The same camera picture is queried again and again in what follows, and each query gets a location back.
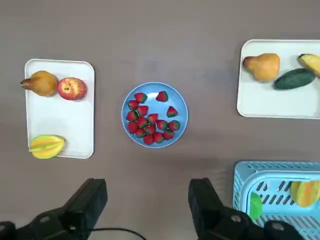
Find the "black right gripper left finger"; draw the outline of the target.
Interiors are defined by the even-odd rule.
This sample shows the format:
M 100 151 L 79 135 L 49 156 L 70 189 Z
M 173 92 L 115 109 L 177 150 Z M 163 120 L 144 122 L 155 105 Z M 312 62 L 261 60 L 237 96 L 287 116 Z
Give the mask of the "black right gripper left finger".
M 87 179 L 61 207 L 38 214 L 17 228 L 11 221 L 0 223 L 2 240 L 87 240 L 108 201 L 104 179 Z

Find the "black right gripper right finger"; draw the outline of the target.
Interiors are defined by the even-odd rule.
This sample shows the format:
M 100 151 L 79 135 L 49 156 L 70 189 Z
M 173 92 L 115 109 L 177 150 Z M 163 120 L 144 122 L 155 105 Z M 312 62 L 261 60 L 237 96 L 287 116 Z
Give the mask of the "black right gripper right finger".
M 302 240 L 290 224 L 269 220 L 263 227 L 244 212 L 223 205 L 208 178 L 191 179 L 188 203 L 199 240 Z

